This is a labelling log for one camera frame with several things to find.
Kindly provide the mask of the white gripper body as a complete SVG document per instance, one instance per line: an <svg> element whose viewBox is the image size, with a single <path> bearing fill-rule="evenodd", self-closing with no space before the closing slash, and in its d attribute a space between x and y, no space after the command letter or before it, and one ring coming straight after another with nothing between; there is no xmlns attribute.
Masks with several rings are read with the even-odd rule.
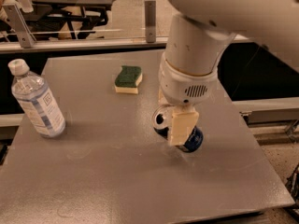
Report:
<svg viewBox="0 0 299 224"><path fill-rule="evenodd" d="M159 72L159 89L170 105L196 105L205 101L218 80L217 70L202 77L190 76L173 68L162 55Z"/></svg>

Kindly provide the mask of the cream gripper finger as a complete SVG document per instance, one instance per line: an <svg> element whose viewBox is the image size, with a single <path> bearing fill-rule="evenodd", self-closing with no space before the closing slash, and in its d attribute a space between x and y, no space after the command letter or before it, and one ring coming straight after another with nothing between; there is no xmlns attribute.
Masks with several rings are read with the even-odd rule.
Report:
<svg viewBox="0 0 299 224"><path fill-rule="evenodd" d="M158 105L168 105L168 101L164 97L162 89L158 90Z"/></svg>
<svg viewBox="0 0 299 224"><path fill-rule="evenodd" d="M199 119L193 105L175 106L171 113L171 126L168 132L170 146L184 145Z"/></svg>

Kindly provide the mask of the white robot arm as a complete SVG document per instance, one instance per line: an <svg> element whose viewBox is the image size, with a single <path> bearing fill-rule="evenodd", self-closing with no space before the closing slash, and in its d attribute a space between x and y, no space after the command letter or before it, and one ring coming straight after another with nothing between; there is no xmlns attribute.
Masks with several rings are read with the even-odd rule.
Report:
<svg viewBox="0 0 299 224"><path fill-rule="evenodd" d="M168 144L184 146L194 133L195 106L217 82L221 55L237 35L299 67L298 0L168 0L172 18L159 68L159 103L167 108Z"/></svg>

